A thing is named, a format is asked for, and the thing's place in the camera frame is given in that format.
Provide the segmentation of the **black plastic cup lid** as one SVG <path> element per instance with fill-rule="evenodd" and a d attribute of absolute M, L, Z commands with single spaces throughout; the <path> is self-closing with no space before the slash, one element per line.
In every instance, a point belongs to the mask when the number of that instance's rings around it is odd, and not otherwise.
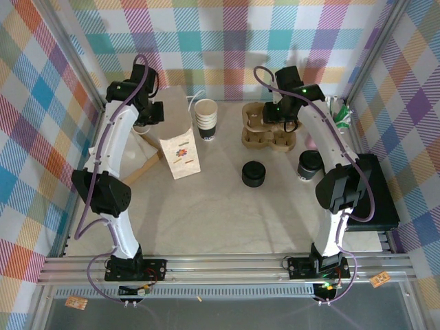
<path fill-rule="evenodd" d="M 299 167 L 304 170 L 316 172 L 324 167 L 323 160 L 317 150 L 306 150 L 300 154 Z"/>

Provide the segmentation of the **white flower print paper bag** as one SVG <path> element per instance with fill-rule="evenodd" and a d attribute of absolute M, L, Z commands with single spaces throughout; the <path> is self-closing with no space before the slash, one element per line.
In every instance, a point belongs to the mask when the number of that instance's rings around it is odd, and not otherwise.
<path fill-rule="evenodd" d="M 182 87 L 162 89 L 154 104 L 159 102 L 164 106 L 164 121 L 156 125 L 136 126 L 134 130 L 159 142 L 174 179 L 199 173 L 201 167 L 186 92 Z"/>

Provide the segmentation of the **stack of paper cups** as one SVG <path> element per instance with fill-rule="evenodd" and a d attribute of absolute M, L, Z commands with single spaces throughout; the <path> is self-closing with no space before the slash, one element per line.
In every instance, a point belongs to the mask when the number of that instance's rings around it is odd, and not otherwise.
<path fill-rule="evenodd" d="M 202 99 L 195 103 L 195 120 L 201 138 L 211 141 L 215 138 L 218 106 L 214 100 Z"/>

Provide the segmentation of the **cardboard napkin box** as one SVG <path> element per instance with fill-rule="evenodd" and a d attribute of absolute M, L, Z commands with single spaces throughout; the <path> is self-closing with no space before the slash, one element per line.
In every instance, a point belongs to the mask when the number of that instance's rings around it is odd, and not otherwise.
<path fill-rule="evenodd" d="M 140 135 L 135 131 L 130 132 L 130 134 L 134 134 L 134 135 Z M 156 163 L 158 163 L 161 158 L 163 157 L 161 148 L 158 144 L 157 141 L 151 139 L 149 136 L 147 135 L 141 135 L 151 146 L 154 146 L 157 149 L 157 154 L 154 155 L 151 159 L 147 160 L 144 165 L 135 170 L 134 172 L 132 172 L 128 177 L 125 177 L 124 179 L 120 178 L 126 185 L 130 186 L 131 184 L 133 184 L 137 179 L 139 179 L 143 174 L 145 174 L 145 172 L 147 170 L 149 170 L 153 165 L 155 165 Z"/>

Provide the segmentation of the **black flat case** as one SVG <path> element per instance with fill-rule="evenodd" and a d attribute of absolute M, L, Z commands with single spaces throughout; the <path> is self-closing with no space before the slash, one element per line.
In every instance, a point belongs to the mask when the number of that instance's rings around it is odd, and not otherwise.
<path fill-rule="evenodd" d="M 371 165 L 371 174 L 368 182 L 374 196 L 375 213 L 373 218 L 367 223 L 361 223 L 350 218 L 347 222 L 346 231 L 385 232 L 396 229 L 400 222 L 399 215 L 377 156 L 371 153 L 361 153 L 359 158 Z"/>

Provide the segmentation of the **small controller board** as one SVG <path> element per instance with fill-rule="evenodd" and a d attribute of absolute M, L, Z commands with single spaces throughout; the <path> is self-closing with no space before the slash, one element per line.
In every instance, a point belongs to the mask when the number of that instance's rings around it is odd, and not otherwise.
<path fill-rule="evenodd" d="M 336 293 L 338 289 L 342 288 L 342 283 L 341 282 L 323 282 L 323 283 L 314 283 L 313 284 L 313 290 L 315 292 L 315 294 L 317 293 Z"/>
<path fill-rule="evenodd" d="M 153 286 L 152 285 L 119 285 L 119 296 L 146 296 L 149 295 Z"/>

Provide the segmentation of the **small orange tag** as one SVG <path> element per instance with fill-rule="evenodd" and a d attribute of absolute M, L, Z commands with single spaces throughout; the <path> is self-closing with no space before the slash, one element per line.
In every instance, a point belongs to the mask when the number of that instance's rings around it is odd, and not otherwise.
<path fill-rule="evenodd" d="M 377 275 L 374 275 L 373 277 L 369 278 L 370 283 L 374 288 L 377 288 L 384 283 L 387 283 L 391 279 L 388 272 L 381 272 Z"/>
<path fill-rule="evenodd" d="M 65 302 L 66 307 L 78 309 L 84 311 L 87 306 L 88 300 L 86 298 L 70 296 Z"/>

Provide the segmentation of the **grey metal shelf plate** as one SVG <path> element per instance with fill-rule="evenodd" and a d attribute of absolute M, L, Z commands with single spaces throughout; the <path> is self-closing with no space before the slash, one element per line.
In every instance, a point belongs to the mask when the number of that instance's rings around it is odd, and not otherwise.
<path fill-rule="evenodd" d="M 415 330 L 390 294 L 320 306 L 310 299 L 152 299 L 137 307 L 91 299 L 85 310 L 56 299 L 43 330 Z"/>

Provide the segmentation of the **aluminium frame post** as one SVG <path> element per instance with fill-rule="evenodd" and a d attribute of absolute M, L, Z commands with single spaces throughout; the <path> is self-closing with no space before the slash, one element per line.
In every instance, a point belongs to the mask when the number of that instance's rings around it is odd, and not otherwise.
<path fill-rule="evenodd" d="M 80 59 L 69 34 L 65 30 L 56 11 L 53 9 L 50 0 L 32 0 L 32 2 L 41 14 L 50 32 L 54 35 L 58 46 L 74 69 L 79 81 L 83 84 L 85 91 L 90 96 L 91 101 L 99 110 L 104 111 L 105 101 L 101 98 L 89 72 L 86 70 L 86 67 Z"/>
<path fill-rule="evenodd" d="M 399 20 L 405 13 L 411 0 L 390 0 L 379 16 L 376 27 L 366 42 L 362 55 L 359 58 L 360 64 L 355 67 L 349 80 L 346 95 L 343 97 L 345 105 L 353 102 L 361 88 L 368 80 L 376 61 L 381 56 L 384 48 L 397 27 Z"/>

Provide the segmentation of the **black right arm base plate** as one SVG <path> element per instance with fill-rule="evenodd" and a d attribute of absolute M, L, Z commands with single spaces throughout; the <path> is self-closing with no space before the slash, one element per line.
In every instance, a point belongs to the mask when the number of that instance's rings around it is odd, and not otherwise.
<path fill-rule="evenodd" d="M 289 257 L 287 259 L 289 279 L 338 279 L 350 278 L 348 261 L 342 257 L 333 265 L 319 268 L 306 257 Z"/>

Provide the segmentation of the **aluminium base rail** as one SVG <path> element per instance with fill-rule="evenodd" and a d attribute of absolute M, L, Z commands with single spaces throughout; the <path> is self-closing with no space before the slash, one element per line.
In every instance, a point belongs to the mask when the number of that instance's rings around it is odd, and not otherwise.
<path fill-rule="evenodd" d="M 166 265 L 147 274 L 160 285 L 172 284 L 269 284 L 290 283 L 284 254 L 183 254 L 165 256 Z M 367 283 L 386 272 L 391 281 L 415 279 L 408 255 L 357 253 L 347 259 L 351 279 Z M 89 256 L 48 258 L 37 280 L 38 285 L 105 284 L 105 259 Z"/>

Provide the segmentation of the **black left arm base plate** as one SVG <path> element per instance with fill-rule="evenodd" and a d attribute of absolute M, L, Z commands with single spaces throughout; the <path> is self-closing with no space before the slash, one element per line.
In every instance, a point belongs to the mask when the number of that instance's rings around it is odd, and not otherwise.
<path fill-rule="evenodd" d="M 157 282 L 166 275 L 165 259 L 123 259 L 111 256 L 104 264 L 104 280 L 107 282 Z"/>

